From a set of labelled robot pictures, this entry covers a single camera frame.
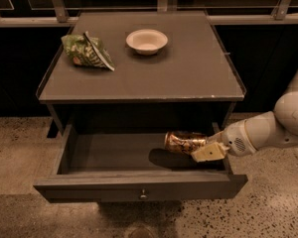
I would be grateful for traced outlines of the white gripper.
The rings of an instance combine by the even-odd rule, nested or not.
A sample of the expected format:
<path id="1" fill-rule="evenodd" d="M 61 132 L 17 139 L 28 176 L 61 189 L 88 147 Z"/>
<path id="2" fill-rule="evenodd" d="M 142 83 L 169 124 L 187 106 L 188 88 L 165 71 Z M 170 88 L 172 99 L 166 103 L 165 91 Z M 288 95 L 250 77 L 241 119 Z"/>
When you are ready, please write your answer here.
<path id="1" fill-rule="evenodd" d="M 237 157 L 256 152 L 248 139 L 244 120 L 232 123 L 222 132 L 207 137 L 207 144 L 198 148 L 191 156 L 197 163 L 217 161 L 222 160 L 227 151 Z"/>

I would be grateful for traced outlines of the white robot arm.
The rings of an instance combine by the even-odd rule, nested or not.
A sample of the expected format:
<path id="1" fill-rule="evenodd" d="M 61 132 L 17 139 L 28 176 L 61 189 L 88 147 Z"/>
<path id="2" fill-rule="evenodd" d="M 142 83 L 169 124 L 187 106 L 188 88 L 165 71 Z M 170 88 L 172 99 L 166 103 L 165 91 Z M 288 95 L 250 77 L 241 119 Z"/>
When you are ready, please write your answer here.
<path id="1" fill-rule="evenodd" d="M 226 154 L 243 157 L 267 147 L 298 147 L 298 69 L 272 111 L 228 125 L 210 136 L 192 157 L 207 162 Z"/>

